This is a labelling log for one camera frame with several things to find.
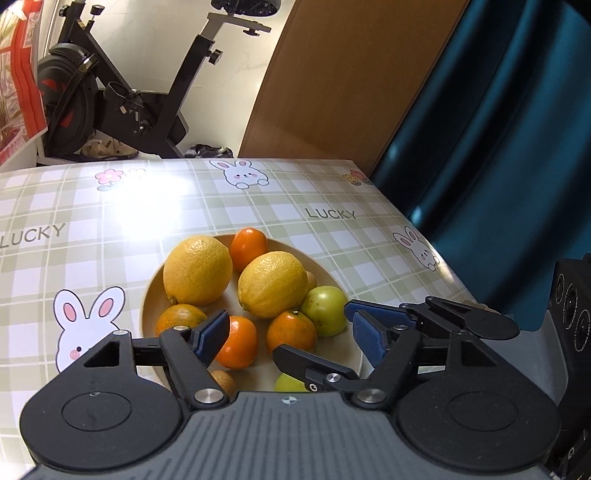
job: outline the brown wooden door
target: brown wooden door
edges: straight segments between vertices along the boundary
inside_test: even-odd
[[[369,174],[467,0],[296,0],[241,157],[338,158]]]

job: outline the curtain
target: curtain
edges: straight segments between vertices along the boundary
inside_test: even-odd
[[[591,27],[558,0],[472,0],[372,181],[472,294],[541,325],[591,251]]]

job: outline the table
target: table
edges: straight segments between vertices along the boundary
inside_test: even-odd
[[[433,247],[350,161],[135,160],[0,175],[0,471],[33,462],[18,431],[27,400],[57,375],[70,290],[90,315],[118,286],[114,323],[139,336],[146,285],[196,233],[254,226],[314,258],[350,298],[390,305],[474,300]],[[156,380],[151,368],[142,376]]]

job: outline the gray ribbed surface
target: gray ribbed surface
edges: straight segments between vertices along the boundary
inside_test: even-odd
[[[381,413],[355,410],[340,394],[241,393],[223,410],[193,415],[167,450],[93,480],[464,480],[410,450]],[[87,480],[38,468],[26,480]],[[547,480],[541,468],[488,480]]]
[[[522,330],[511,340],[482,340],[529,378],[558,405],[569,381],[569,373],[550,311],[535,332]]]

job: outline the green tomato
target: green tomato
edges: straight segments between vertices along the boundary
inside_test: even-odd
[[[275,382],[276,392],[307,392],[304,382],[300,382],[297,378],[290,377],[287,374],[279,375]]]
[[[348,301],[345,292],[339,288],[316,287],[306,294],[300,311],[316,325],[319,336],[331,337],[347,326],[345,304]]]

